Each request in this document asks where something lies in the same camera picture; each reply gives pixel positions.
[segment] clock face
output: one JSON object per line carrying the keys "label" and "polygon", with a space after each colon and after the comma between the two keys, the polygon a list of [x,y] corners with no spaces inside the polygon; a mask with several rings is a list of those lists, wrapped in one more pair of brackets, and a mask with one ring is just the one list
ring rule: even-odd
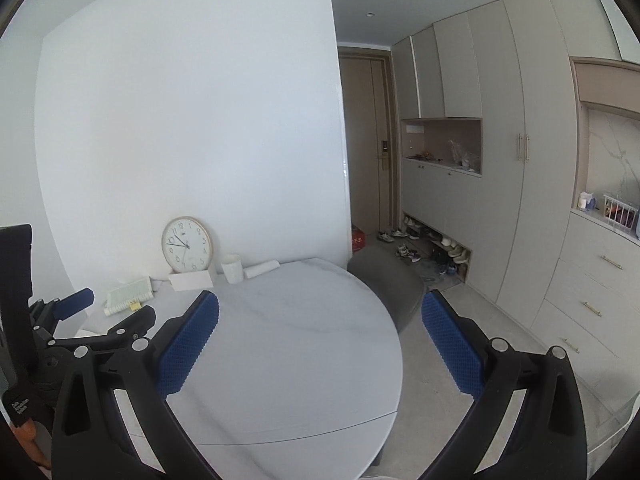
{"label": "clock face", "polygon": [[213,247],[202,224],[185,216],[164,228],[162,252],[175,272],[195,272],[209,268]]}

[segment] white box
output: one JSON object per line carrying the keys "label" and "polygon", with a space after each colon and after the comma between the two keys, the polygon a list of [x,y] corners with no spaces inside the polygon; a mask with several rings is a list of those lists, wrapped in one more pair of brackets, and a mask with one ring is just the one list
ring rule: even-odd
{"label": "white box", "polygon": [[176,272],[169,274],[169,281],[176,292],[181,290],[194,290],[196,288],[211,288],[216,282],[216,267],[209,267],[209,270],[199,270],[197,272]]}

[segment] white cup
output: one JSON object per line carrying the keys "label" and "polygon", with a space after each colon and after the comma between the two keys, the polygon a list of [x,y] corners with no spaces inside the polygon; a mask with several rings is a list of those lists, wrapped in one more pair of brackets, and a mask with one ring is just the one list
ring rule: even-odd
{"label": "white cup", "polygon": [[227,254],[222,258],[222,270],[229,283],[240,283],[244,280],[242,262],[237,254]]}

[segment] door handle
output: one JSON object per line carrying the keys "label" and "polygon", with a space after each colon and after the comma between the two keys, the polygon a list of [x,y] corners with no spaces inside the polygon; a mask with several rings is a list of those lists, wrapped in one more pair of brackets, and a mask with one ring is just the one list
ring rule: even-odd
{"label": "door handle", "polygon": [[607,258],[605,255],[601,256],[601,258],[606,261],[609,262],[611,265],[613,265],[614,267],[619,268],[620,270],[625,270],[625,267],[623,267],[620,264],[617,264],[616,262],[614,262],[613,260],[611,260],[610,258]]}
{"label": "door handle", "polygon": [[597,308],[592,307],[587,301],[583,301],[582,304],[587,307],[589,310],[591,310],[596,316],[598,317],[602,317],[602,313],[601,311],[599,311]]}
{"label": "door handle", "polygon": [[568,339],[565,339],[564,337],[562,338],[562,341],[564,342],[565,345],[567,345],[571,350],[573,350],[575,353],[579,354],[580,353],[580,349],[577,346],[573,346],[571,343],[569,343]]}

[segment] gray stool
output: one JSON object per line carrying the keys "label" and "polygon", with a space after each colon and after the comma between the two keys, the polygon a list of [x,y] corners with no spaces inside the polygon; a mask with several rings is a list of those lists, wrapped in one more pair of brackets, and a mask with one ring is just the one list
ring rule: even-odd
{"label": "gray stool", "polygon": [[425,290],[420,276],[380,247],[359,250],[347,264],[347,270],[380,298],[398,333],[422,304]]}

